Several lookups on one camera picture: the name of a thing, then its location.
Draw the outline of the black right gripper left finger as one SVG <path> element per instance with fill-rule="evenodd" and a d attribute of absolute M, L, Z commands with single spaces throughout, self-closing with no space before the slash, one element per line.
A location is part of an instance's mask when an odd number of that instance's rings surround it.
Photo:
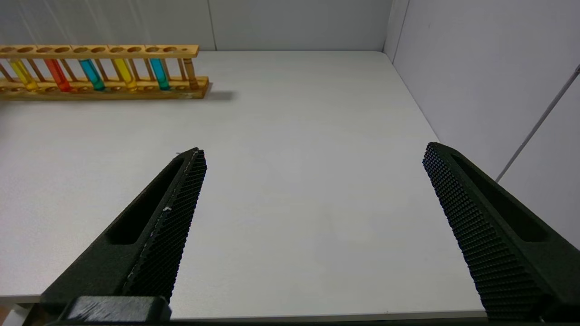
<path fill-rule="evenodd" d="M 60 313 L 81 296 L 170 301 L 207 171 L 204 151 L 177 155 L 42 293 Z"/>

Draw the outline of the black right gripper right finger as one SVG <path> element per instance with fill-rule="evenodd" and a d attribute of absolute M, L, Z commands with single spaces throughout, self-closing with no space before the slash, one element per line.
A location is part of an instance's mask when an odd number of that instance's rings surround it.
<path fill-rule="evenodd" d="M 490 320 L 578 320 L 580 252 L 455 149 L 423 167 Z"/>

